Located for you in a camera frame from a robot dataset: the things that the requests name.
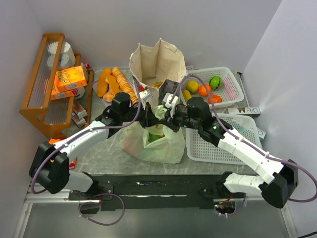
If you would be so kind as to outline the orange gummy snack bag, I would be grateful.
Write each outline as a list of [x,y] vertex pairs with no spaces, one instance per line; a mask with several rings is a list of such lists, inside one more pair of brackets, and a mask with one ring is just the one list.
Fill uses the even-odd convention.
[[155,84],[153,84],[152,87],[159,89],[163,83],[164,83],[164,80],[161,80],[161,81],[156,82]]

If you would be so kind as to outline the green plastic grocery bag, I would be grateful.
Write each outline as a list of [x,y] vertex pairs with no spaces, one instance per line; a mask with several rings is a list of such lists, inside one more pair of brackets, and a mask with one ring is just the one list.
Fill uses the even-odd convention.
[[122,129],[119,144],[131,156],[165,164],[180,163],[185,149],[182,129],[174,132],[163,124],[143,128],[139,122]]

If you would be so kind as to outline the beige canvas tote bag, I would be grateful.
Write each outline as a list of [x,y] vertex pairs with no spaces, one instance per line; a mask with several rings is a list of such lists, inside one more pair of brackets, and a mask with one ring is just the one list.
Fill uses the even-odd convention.
[[179,83],[187,75],[182,52],[163,39],[159,39],[153,47],[139,44],[130,56],[129,69],[140,84],[151,91],[153,97],[149,103],[152,107],[161,103],[159,89],[153,87],[155,83]]

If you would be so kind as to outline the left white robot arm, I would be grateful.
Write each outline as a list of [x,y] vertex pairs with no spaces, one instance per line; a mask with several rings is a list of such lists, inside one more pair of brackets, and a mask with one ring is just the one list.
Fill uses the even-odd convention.
[[90,147],[145,119],[149,107],[148,92],[142,91],[137,95],[139,102],[131,104],[127,93],[118,93],[111,105],[87,128],[62,141],[40,144],[29,171],[32,193],[48,191],[56,194],[66,188],[89,195],[97,194],[99,182],[88,173],[71,171],[69,165]]

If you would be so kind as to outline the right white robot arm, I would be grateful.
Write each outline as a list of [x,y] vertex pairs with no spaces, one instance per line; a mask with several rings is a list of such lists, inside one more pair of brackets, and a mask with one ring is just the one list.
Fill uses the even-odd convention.
[[215,183],[219,196],[244,193],[261,196],[275,208],[283,208],[298,185],[298,169],[291,161],[269,158],[265,152],[243,137],[234,127],[212,113],[202,98],[190,98],[180,105],[174,95],[167,97],[165,118],[176,128],[197,130],[199,136],[233,156],[256,172],[255,176],[224,172]]

